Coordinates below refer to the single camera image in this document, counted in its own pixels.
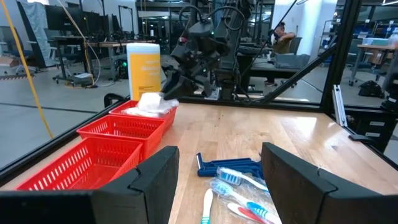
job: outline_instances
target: desk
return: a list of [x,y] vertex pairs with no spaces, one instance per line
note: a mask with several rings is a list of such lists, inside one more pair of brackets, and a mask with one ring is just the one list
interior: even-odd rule
[[[200,223],[209,178],[197,176],[196,153],[201,152],[205,161],[237,157],[258,160],[264,141],[363,187],[381,194],[398,194],[398,172],[362,143],[349,140],[348,135],[321,113],[182,103],[174,125],[158,147],[159,150],[170,145],[180,149],[178,185],[169,224]],[[80,138],[0,190],[14,189],[78,141]],[[216,197],[211,222],[244,223],[230,215]]]
[[[373,50],[385,51],[386,53],[384,54],[384,58],[382,59],[382,62],[383,62],[383,61],[385,61],[385,59],[386,59],[386,57],[388,55],[388,52],[391,51],[391,50],[394,50],[394,47],[393,46],[377,46],[377,45],[362,45],[362,44],[359,44],[358,45],[358,49],[359,49],[358,57],[356,58],[355,65],[353,67],[353,70],[351,72],[351,76],[350,76],[349,82],[348,82],[348,84],[350,86],[354,85],[354,80],[355,80],[356,72],[358,71],[359,62],[363,58],[363,54],[365,53],[366,50],[373,49]],[[394,51],[394,56],[392,58],[394,59],[396,57],[397,57],[397,51]],[[390,66],[389,66],[385,81],[389,80],[391,75],[392,75],[392,72],[391,72],[392,69],[393,69],[392,64],[393,63],[391,63]],[[386,90],[386,85],[385,84],[383,84],[383,87],[382,87],[383,92]]]
[[[130,40],[130,41],[121,42],[121,43],[119,43],[119,42],[99,42],[99,43],[89,43],[89,44],[92,47],[101,47],[101,48],[108,49],[109,60],[111,61],[111,75],[112,75],[112,78],[115,79],[117,74],[116,74],[116,69],[114,67],[114,62],[119,59],[127,59],[127,55],[124,53],[124,48],[127,46],[127,44],[130,44],[130,43],[154,43],[154,42],[155,42],[154,40]],[[113,48],[120,47],[120,46],[123,48],[122,54],[115,55]]]
[[59,57],[60,61],[60,66],[61,66],[61,71],[62,71],[62,77],[56,76],[53,77],[54,80],[65,80],[71,83],[75,83],[76,80],[73,79],[73,77],[68,78],[67,74],[65,73],[65,66],[63,64],[63,56],[61,52],[60,46],[62,45],[79,45],[80,46],[80,51],[82,54],[82,59],[83,59],[83,65],[85,68],[85,72],[88,73],[88,67],[90,67],[90,70],[92,71],[93,66],[91,65],[91,59],[90,59],[90,54],[85,54],[85,45],[84,45],[84,39],[82,37],[78,36],[53,36],[51,37],[51,40],[49,41],[55,41],[57,45],[57,55]]

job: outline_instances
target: yellow cable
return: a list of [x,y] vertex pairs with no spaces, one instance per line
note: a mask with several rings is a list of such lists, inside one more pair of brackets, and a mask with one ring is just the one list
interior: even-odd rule
[[8,24],[10,25],[10,28],[11,28],[11,31],[12,31],[12,35],[14,36],[14,40],[15,40],[15,42],[17,44],[19,56],[21,57],[22,64],[24,65],[24,69],[26,71],[27,79],[29,80],[30,89],[32,90],[33,96],[35,98],[37,109],[39,109],[40,117],[43,120],[44,126],[45,126],[47,132],[49,133],[50,138],[54,138],[54,136],[52,135],[51,130],[49,128],[49,125],[47,124],[47,121],[44,118],[44,113],[43,113],[42,107],[40,106],[39,97],[37,96],[37,93],[36,93],[36,90],[35,90],[35,86],[33,86],[32,77],[30,75],[29,69],[27,68],[27,64],[26,64],[24,53],[22,51],[21,43],[19,42],[17,33],[15,32],[15,29],[14,29],[14,25],[12,24],[10,15],[9,15],[7,7],[6,7],[6,3],[4,3],[4,0],[0,0],[0,1],[1,1],[2,8],[4,9],[4,13],[6,14]]

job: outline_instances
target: white toothbrush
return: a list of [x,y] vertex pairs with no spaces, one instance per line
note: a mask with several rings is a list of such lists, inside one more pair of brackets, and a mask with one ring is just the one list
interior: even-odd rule
[[201,224],[210,224],[210,210],[211,203],[213,202],[213,191],[208,189],[205,194],[203,201],[203,216],[201,218]]
[[230,184],[234,184],[234,185],[241,184],[241,179],[244,179],[244,180],[248,181],[249,183],[251,183],[252,185],[254,185],[255,187],[257,187],[258,189],[269,193],[268,188],[266,186],[260,184],[259,182],[253,180],[252,178],[242,174],[241,172],[233,170],[233,169],[220,167],[217,169],[217,176],[221,180],[223,180],[227,183],[230,183]]

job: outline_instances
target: yellow label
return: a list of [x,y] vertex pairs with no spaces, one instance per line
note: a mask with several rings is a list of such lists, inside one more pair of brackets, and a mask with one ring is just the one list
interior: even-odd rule
[[132,99],[140,100],[147,92],[159,92],[160,54],[130,54]]

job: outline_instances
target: toothbrush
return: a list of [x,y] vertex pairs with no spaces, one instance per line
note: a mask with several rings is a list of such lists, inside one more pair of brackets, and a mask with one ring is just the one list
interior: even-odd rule
[[212,180],[210,182],[211,189],[216,192],[218,195],[227,197],[234,197],[237,202],[239,202],[242,206],[249,209],[253,214],[255,214],[258,218],[260,218],[263,222],[273,222],[274,224],[282,224],[280,219],[275,215],[271,214],[266,210],[263,206],[257,204],[256,202],[250,201],[247,198],[241,196],[236,193],[233,188],[221,181],[221,180]]
[[260,218],[258,218],[255,214],[253,214],[252,212],[250,212],[248,209],[237,205],[235,203],[228,203],[227,207],[234,212],[235,214],[243,217],[243,218],[247,218],[253,221],[256,221],[258,223],[264,223]]
[[212,202],[213,191],[211,191],[211,189],[208,189],[205,193],[205,199],[203,202],[203,216],[201,218],[201,224],[210,224],[210,209]]
[[232,170],[232,169],[225,168],[225,167],[220,167],[219,169],[217,169],[217,176],[221,180],[223,180],[227,183],[230,183],[230,184],[234,184],[234,185],[241,184],[241,180],[244,179],[244,180],[248,181],[249,183],[251,183],[252,185],[254,185],[255,187],[257,187],[258,189],[269,193],[268,188],[266,186],[260,184],[259,182],[253,180],[252,178],[250,178],[236,170]]

